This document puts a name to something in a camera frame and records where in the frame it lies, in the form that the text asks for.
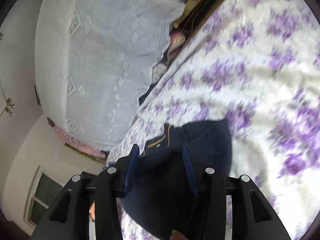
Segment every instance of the metal screw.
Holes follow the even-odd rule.
[[[12,112],[10,112],[10,110],[8,109],[8,107],[7,107],[7,106],[5,107],[5,109],[4,109],[4,110],[5,110],[7,113],[9,113],[11,117],[13,116],[13,113],[12,113]]]
[[[249,176],[247,176],[247,175],[241,176],[241,179],[242,179],[244,182],[248,182],[248,181],[250,180]]]
[[[115,167],[110,167],[110,168],[107,169],[107,172],[108,172],[109,174],[113,174],[113,173],[115,173],[116,171],[117,171],[117,169],[116,169]]]
[[[206,168],[205,172],[208,174],[214,174],[214,169],[213,168]]]
[[[74,181],[74,182],[77,182],[77,181],[79,181],[81,179],[81,176],[80,175],[74,175],[73,177],[72,177],[72,181]]]
[[[14,104],[10,104],[11,103],[11,98],[7,98],[7,106],[11,106],[12,109],[14,109],[16,106]]]

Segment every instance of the window frame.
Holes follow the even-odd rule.
[[[59,182],[60,181],[59,177],[56,176],[54,173],[49,172],[48,170],[44,169],[40,165],[37,167],[36,173],[32,179],[31,186],[28,192],[28,197],[27,197],[25,211],[24,211],[24,222],[33,229],[36,228],[36,224],[31,221],[31,214],[32,214],[34,202],[37,201],[40,205],[42,205],[46,209],[48,209],[49,207],[48,205],[43,203],[41,200],[39,200],[35,196],[42,174],[46,175],[49,179],[53,180],[55,183],[57,183],[61,187],[64,187],[65,185],[65,183]]]

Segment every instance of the folded clothing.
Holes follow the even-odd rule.
[[[208,203],[203,172],[212,167],[224,175],[231,168],[228,122],[201,121],[176,128],[146,142],[132,191],[122,204],[145,230],[169,239],[172,230],[196,238]]]
[[[167,72],[170,63],[178,55],[185,41],[186,37],[182,32],[175,29],[170,32],[170,46],[167,49],[163,60],[152,68],[152,84],[150,85],[148,91],[139,98],[140,106],[150,94],[155,85],[159,82],[160,78]]]

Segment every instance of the bed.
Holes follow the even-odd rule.
[[[115,162],[165,122],[229,120],[232,177],[248,174],[300,239],[320,210],[320,27],[304,0],[225,0],[146,98]],[[152,239],[119,205],[124,239]],[[231,199],[226,239],[231,239]]]

